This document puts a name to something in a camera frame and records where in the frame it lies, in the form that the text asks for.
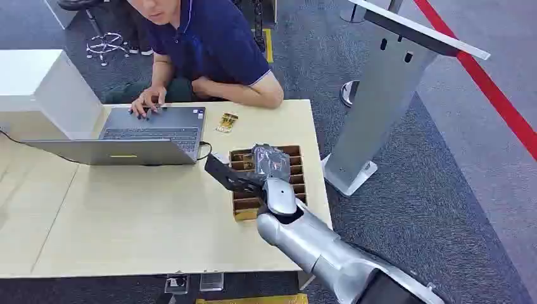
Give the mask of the person's right hand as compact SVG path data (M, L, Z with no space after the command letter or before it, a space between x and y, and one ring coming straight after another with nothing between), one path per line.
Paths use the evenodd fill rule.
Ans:
M148 120L150 113L157 113L165 106L167 90L162 86L151 86L135 99L129 108L129 113L139 120Z

